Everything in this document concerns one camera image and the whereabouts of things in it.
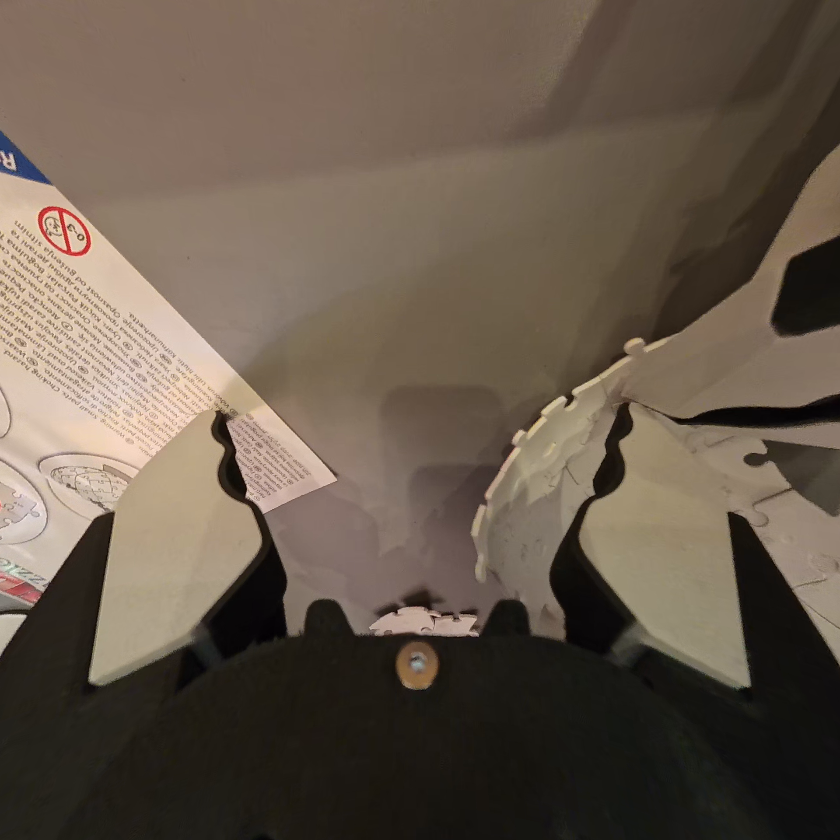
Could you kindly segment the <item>printed instruction sheet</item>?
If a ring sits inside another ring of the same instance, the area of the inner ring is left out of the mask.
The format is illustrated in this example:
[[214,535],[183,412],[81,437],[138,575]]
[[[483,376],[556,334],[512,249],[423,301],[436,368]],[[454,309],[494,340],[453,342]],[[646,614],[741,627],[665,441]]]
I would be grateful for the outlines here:
[[227,417],[263,512],[333,472],[1,136],[1,557],[51,581],[88,522],[199,413]]

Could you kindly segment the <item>white joined puzzle pieces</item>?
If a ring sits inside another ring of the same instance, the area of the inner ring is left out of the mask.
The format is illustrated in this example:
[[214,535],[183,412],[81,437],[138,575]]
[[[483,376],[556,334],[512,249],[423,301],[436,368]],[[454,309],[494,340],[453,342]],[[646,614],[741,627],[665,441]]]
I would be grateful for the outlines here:
[[379,617],[370,626],[372,635],[430,635],[440,637],[478,637],[477,616],[441,613],[419,605],[403,606]]

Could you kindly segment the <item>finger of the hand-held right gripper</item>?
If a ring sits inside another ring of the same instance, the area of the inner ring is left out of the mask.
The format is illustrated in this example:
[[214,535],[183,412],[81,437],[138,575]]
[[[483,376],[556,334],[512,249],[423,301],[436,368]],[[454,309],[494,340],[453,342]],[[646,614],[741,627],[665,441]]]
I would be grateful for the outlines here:
[[659,349],[623,388],[676,418],[799,408],[839,390],[839,149],[814,170],[752,278]]

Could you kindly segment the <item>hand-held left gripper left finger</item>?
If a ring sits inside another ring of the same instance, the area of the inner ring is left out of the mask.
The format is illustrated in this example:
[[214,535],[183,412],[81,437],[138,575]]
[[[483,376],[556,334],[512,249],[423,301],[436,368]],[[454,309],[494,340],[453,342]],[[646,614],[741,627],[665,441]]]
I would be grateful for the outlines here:
[[105,686],[183,649],[212,666],[283,637],[286,589],[226,419],[200,413],[115,509],[89,681]]

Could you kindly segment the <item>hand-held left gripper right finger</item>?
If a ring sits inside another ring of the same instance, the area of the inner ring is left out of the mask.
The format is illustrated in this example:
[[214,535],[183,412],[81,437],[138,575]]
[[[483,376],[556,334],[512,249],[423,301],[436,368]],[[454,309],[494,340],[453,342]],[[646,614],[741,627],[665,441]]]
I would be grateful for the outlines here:
[[551,566],[565,640],[618,665],[656,652],[751,686],[718,480],[647,409],[622,406]]

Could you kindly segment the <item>white partial puzzle ball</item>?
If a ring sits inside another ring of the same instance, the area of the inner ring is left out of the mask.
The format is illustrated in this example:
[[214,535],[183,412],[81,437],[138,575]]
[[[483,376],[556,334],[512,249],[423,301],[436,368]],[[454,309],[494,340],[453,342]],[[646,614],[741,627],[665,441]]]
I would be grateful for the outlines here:
[[[546,405],[512,439],[476,513],[470,533],[477,580],[498,578],[526,606],[538,635],[565,638],[564,613],[550,593],[550,562],[577,511],[595,495],[607,436],[620,403],[631,399],[631,374],[667,341],[647,346],[630,340],[624,357]],[[720,493],[731,511],[769,514],[753,520],[754,527],[817,629],[838,648],[838,552],[830,553],[825,542],[838,539],[838,524],[828,522],[838,513],[816,513],[816,478],[795,485],[779,466],[775,473],[760,467],[759,478],[748,478],[748,465],[734,461],[735,443],[760,439],[766,447],[774,442],[837,455],[838,395],[804,406],[732,406],[692,418],[657,417],[721,476]]]

